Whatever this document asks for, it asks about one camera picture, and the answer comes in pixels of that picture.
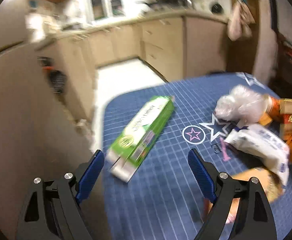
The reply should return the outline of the white tissue pack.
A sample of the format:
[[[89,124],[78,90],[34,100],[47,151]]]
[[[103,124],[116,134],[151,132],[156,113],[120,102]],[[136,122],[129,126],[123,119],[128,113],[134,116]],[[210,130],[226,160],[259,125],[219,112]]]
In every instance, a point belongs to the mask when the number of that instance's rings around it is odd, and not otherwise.
[[[233,129],[225,140],[235,149],[261,159],[263,165],[276,174],[283,186],[289,178],[290,149],[277,135],[260,124]]]

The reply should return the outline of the clear crumpled plastic bag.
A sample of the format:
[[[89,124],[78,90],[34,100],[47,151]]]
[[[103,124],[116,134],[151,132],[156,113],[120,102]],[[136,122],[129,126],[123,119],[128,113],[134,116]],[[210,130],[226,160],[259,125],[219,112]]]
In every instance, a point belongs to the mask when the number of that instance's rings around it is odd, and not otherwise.
[[[244,86],[233,87],[229,94],[221,96],[214,109],[215,116],[225,121],[257,123],[266,111],[265,97]]]

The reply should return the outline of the beige kitchen cabinets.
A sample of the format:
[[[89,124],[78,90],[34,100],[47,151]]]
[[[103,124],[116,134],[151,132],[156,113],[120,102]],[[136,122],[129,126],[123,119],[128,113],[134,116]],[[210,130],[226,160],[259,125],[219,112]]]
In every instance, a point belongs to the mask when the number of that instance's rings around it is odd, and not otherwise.
[[[226,24],[194,10],[161,12],[56,34],[35,51],[67,75],[64,102],[73,118],[91,120],[97,68],[138,58],[166,81],[225,70]]]

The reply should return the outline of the blue grid tablecloth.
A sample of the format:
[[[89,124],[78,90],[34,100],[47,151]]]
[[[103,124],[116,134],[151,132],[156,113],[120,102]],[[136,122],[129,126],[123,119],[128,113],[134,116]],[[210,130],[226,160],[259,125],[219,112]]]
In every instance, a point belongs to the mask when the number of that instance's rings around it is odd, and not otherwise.
[[[128,183],[104,166],[105,210],[113,239],[194,239],[203,224],[204,198],[188,165],[188,152],[235,175],[260,166],[255,157],[228,150],[220,140],[233,125],[216,120],[218,99],[236,85],[261,94],[272,90],[246,73],[224,73],[176,81],[117,96],[105,108],[103,149],[153,96],[173,96],[175,109],[153,148]]]

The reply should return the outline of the brown flat cardboard piece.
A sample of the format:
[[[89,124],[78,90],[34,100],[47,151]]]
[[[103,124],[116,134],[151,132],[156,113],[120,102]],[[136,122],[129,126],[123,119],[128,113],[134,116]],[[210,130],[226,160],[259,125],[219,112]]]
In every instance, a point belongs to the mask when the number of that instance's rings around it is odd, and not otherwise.
[[[251,177],[257,178],[270,203],[284,194],[282,184],[276,174],[264,167],[255,167],[232,176],[233,179],[249,181]]]

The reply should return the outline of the beige refrigerator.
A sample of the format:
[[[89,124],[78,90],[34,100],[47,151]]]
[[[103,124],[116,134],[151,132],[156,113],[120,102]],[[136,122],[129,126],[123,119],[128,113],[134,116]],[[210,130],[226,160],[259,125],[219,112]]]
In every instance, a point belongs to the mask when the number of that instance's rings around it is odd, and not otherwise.
[[[27,42],[27,0],[0,0],[0,231],[14,239],[34,178],[57,179],[90,159]]]

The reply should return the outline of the green toothpaste box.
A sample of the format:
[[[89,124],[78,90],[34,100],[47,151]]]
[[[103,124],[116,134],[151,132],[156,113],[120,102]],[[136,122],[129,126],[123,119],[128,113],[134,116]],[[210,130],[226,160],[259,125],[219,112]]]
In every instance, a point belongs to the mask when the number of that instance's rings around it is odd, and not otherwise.
[[[153,96],[131,119],[107,151],[112,175],[130,181],[170,119],[174,102],[174,96]]]

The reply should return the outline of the hanging pink plastic bags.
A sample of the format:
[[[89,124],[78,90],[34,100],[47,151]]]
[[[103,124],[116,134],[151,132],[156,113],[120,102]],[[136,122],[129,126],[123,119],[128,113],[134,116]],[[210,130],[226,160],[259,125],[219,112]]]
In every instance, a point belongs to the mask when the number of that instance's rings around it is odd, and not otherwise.
[[[231,17],[227,25],[227,34],[231,41],[243,40],[252,37],[250,24],[255,24],[249,7],[243,1],[237,0],[233,6]]]

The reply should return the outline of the gold cigarette pack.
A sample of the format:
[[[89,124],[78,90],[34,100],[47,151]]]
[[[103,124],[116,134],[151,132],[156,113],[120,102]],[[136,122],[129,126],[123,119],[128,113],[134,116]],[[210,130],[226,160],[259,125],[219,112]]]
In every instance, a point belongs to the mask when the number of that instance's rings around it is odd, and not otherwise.
[[[287,141],[292,135],[292,99],[280,99],[280,116],[282,122],[280,124],[280,137],[283,141]]]

